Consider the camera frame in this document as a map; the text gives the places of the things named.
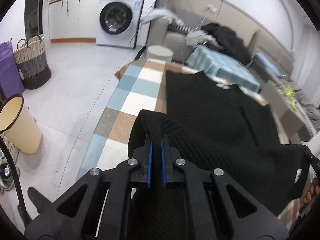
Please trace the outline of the person right hand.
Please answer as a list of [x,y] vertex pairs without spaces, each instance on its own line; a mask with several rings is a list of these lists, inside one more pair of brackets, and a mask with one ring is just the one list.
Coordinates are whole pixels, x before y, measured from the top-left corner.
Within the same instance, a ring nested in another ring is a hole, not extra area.
[[314,178],[312,183],[310,184],[309,190],[307,191],[305,197],[303,198],[303,204],[307,204],[311,202],[313,195],[319,195],[320,193],[320,187],[319,187],[319,180],[317,178]]

